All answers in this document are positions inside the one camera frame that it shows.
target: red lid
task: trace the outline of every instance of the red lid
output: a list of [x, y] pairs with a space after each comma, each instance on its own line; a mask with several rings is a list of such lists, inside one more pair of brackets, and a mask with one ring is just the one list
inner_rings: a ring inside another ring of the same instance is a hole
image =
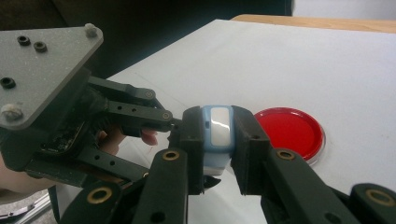
[[273, 147], [283, 147], [299, 153], [312, 163], [324, 144], [324, 133], [318, 122], [303, 111], [276, 107], [255, 115], [268, 134]]

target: bolt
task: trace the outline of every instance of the bolt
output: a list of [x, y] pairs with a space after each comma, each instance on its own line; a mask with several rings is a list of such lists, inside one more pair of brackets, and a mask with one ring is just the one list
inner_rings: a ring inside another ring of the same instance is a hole
[[47, 51], [47, 45], [44, 42], [37, 41], [33, 44], [33, 47], [35, 47], [35, 51], [39, 53], [44, 53]]
[[163, 119], [169, 119], [169, 114], [168, 113], [163, 113]]
[[152, 94], [152, 91], [146, 91], [146, 96], [147, 96], [148, 98], [152, 98], [153, 95], [154, 95], [154, 94]]
[[4, 89], [12, 89], [16, 85], [14, 79], [10, 77], [3, 77], [2, 79], [0, 79], [0, 84]]
[[96, 27], [95, 27], [93, 24], [91, 24], [91, 23], [85, 24], [84, 30], [85, 30], [85, 35], [86, 35], [87, 37], [89, 37], [89, 38], [91, 38], [91, 37], [96, 37], [96, 36], [97, 36], [97, 29], [96, 29]]
[[27, 36], [20, 35], [20, 36], [18, 36], [17, 40], [21, 46], [29, 46], [30, 45], [30, 39]]
[[6, 117], [7, 121], [15, 121], [23, 117], [21, 108], [13, 104], [3, 105], [1, 107], [1, 114]]

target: white wall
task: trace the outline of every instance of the white wall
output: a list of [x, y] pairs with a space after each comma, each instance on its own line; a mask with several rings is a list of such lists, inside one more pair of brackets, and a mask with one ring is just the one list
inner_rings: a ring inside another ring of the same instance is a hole
[[294, 0], [293, 16], [396, 20], [396, 0]]

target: black screw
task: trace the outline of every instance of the black screw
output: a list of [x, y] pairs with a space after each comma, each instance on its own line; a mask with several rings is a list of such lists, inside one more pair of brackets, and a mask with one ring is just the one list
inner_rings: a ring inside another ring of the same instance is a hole
[[37, 41], [33, 44], [35, 51], [43, 53], [47, 51], [47, 45], [44, 42]]
[[18, 36], [17, 40], [21, 46], [29, 46], [30, 45], [30, 39], [27, 36], [20, 35], [20, 36]]
[[2, 79], [0, 79], [0, 83], [4, 89], [12, 89], [17, 85], [14, 79], [10, 77], [3, 77]]

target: silver screw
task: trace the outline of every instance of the silver screw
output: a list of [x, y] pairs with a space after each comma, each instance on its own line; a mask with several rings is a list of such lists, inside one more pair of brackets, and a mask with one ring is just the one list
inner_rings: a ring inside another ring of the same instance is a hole
[[1, 115], [4, 115], [7, 121], [15, 121], [23, 117], [22, 110], [17, 105], [13, 105], [13, 104], [3, 105], [0, 111], [1, 111]]
[[163, 113], [163, 119], [169, 119], [169, 114], [168, 113]]
[[96, 37], [96, 36], [97, 36], [97, 29], [96, 29], [96, 27], [95, 27], [93, 24], [91, 24], [91, 23], [85, 24], [84, 30], [85, 30], [85, 35], [86, 35], [87, 37]]
[[146, 96], [147, 96], [148, 98], [151, 98], [153, 95], [154, 95], [154, 94], [152, 94], [151, 91], [146, 91]]

